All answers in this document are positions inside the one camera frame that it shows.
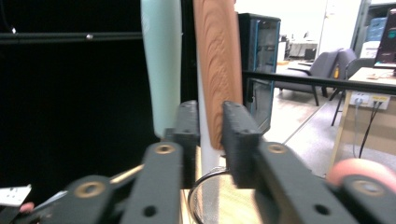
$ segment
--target gray office chair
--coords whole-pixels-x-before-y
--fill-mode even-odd
[[[363,67],[373,67],[375,64],[375,59],[374,58],[359,58],[355,59],[352,62],[350,62],[345,71],[346,79],[349,79],[352,77],[355,73],[359,71],[359,69]],[[346,95],[346,90],[341,90],[342,95],[338,101],[337,108],[335,109],[334,117],[332,118],[332,126],[334,125],[335,119],[337,118],[338,112],[342,112],[340,110],[340,105],[343,99],[345,98]]]
[[[337,56],[337,64],[338,64],[338,79],[347,79],[346,76],[346,71],[347,71],[347,66],[352,62],[353,60],[357,59],[355,51],[353,49],[341,49],[338,52]],[[334,99],[334,97],[339,94],[342,90],[336,89],[333,93],[332,96],[330,97],[329,101]]]
[[[340,49],[336,49],[328,52],[322,52],[318,56],[318,58],[314,60],[311,67],[307,67],[306,70],[300,68],[288,68],[287,70],[282,71],[281,74],[287,76],[295,76],[295,77],[331,78],[334,72],[337,54],[339,50]],[[280,88],[281,90],[285,89],[291,91],[302,91],[302,92],[313,93],[315,97],[316,105],[319,105],[317,87],[314,85],[276,81],[275,87]],[[321,89],[323,96],[327,97],[327,92],[325,87],[322,87]]]

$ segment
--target wood grain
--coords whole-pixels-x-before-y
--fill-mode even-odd
[[[242,70],[234,0],[194,0],[197,51],[211,146],[222,149],[222,103],[242,104]]]

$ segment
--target office chair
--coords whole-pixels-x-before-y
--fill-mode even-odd
[[[306,70],[300,68],[288,68],[281,72],[282,75],[294,76],[294,77],[327,77],[330,78],[333,74],[337,54],[340,49],[333,51],[322,52],[316,60],[312,63],[311,67],[307,67]],[[276,81],[275,87],[281,90],[291,90],[291,91],[302,91],[313,93],[315,97],[316,105],[319,105],[317,87],[313,85],[305,85],[298,83],[282,82]],[[325,87],[322,87],[323,96],[327,97],[327,92]]]
[[[355,54],[353,49],[341,49],[338,52],[337,63],[338,63],[338,79],[347,79],[346,70],[347,66],[350,62],[357,59],[358,57]],[[334,99],[334,97],[340,93],[342,90],[336,89],[332,96],[330,97],[329,101]]]
[[[359,71],[359,69],[361,69],[363,67],[373,67],[374,63],[375,63],[374,58],[359,58],[359,59],[353,60],[346,66],[346,71],[345,71],[346,79],[349,79],[350,77],[352,77],[355,73],[357,73]],[[341,94],[340,99],[338,100],[338,104],[337,104],[337,108],[335,109],[334,117],[332,118],[332,126],[334,125],[334,122],[335,122],[335,119],[337,118],[338,112],[342,112],[339,109],[340,109],[342,100],[346,96],[346,90],[340,90],[340,91],[342,92],[342,94]]]

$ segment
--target computer tower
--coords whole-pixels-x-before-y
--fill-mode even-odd
[[[238,14],[243,71],[274,73],[277,63],[280,19],[250,13]],[[244,74],[244,105],[262,133],[271,127],[274,81]]]

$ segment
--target computer monitor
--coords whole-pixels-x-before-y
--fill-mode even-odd
[[[374,68],[396,70],[396,8],[388,11],[387,23],[375,56]]]

